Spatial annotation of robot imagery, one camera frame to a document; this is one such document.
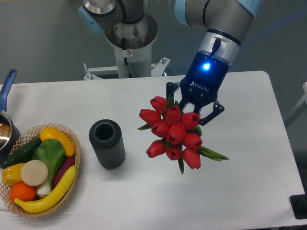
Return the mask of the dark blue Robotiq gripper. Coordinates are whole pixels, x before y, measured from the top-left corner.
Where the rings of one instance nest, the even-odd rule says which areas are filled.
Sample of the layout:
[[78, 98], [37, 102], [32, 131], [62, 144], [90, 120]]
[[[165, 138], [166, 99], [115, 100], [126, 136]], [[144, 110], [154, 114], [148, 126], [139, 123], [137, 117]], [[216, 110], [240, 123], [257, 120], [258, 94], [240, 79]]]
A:
[[[220, 115], [224, 106], [217, 100], [218, 90], [229, 70], [229, 65], [210, 55], [198, 52], [181, 82], [168, 82], [166, 84], [166, 105], [179, 105], [184, 108], [186, 104], [194, 105], [194, 112], [199, 113], [208, 104], [213, 103], [213, 111], [201, 118], [199, 125], [204, 126]], [[174, 99], [175, 92], [180, 88], [182, 99]]]

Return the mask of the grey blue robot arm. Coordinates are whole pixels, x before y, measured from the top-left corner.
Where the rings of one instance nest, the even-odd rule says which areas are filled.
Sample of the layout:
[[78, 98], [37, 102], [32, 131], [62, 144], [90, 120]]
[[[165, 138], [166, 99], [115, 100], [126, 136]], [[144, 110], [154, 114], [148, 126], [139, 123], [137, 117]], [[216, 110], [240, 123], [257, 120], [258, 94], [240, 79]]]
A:
[[[260, 5], [259, 0], [175, 2], [180, 23], [207, 31], [187, 74], [179, 83], [168, 83], [166, 95], [173, 97], [180, 90], [180, 108], [192, 104], [195, 113], [213, 104], [213, 111], [200, 120], [202, 126], [224, 111], [218, 90]], [[142, 0], [85, 0], [78, 14], [88, 30], [105, 35], [113, 46], [120, 78], [152, 75], [151, 51], [158, 29], [154, 18], [145, 13]]]

